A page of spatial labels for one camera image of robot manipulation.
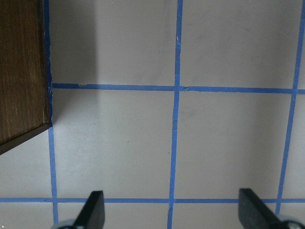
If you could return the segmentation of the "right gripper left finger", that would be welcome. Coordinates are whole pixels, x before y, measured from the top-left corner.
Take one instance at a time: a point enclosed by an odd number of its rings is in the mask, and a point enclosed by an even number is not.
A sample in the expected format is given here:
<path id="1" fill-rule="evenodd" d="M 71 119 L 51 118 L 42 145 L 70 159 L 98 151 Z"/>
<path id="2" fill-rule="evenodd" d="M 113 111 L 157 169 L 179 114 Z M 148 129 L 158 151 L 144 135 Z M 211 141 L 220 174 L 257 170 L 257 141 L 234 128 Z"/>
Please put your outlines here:
<path id="1" fill-rule="evenodd" d="M 93 191 L 89 195 L 79 215 L 73 223 L 74 229 L 102 229 L 105 223 L 103 191 Z"/>

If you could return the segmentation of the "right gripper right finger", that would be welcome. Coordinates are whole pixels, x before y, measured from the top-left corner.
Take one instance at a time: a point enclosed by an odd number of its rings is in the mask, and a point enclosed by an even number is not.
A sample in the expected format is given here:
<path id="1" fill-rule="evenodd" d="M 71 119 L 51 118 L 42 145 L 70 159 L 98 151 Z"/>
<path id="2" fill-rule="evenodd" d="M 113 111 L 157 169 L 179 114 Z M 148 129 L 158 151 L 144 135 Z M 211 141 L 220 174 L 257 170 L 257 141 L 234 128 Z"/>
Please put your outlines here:
<path id="1" fill-rule="evenodd" d="M 238 218 L 244 229 L 280 229 L 281 221 L 250 189 L 239 189 Z"/>

